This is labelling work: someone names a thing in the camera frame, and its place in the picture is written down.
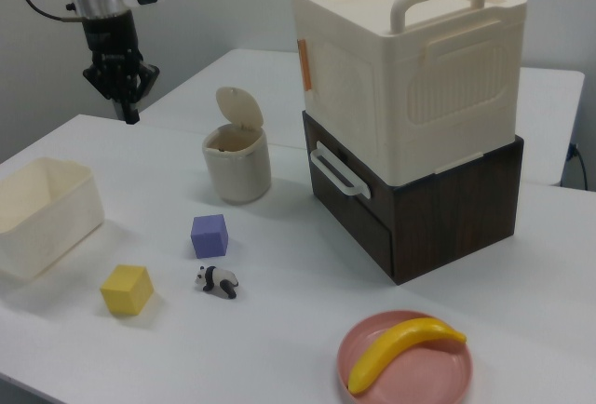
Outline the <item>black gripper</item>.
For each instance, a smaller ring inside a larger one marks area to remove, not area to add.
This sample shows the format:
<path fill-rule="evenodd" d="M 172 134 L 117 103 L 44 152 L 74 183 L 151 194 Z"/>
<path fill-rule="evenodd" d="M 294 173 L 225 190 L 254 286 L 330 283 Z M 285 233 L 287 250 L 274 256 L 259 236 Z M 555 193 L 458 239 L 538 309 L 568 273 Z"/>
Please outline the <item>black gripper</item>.
<path fill-rule="evenodd" d="M 137 104 L 153 88 L 160 70 L 153 64 L 141 62 L 138 36 L 131 11 L 98 19 L 83 19 L 83 30 L 92 52 L 92 63 L 83 76 L 107 100 L 115 103 L 116 115 L 127 124 L 140 120 Z M 130 82 L 124 67 L 107 62 L 123 62 L 127 74 L 136 74 L 132 100 Z"/>

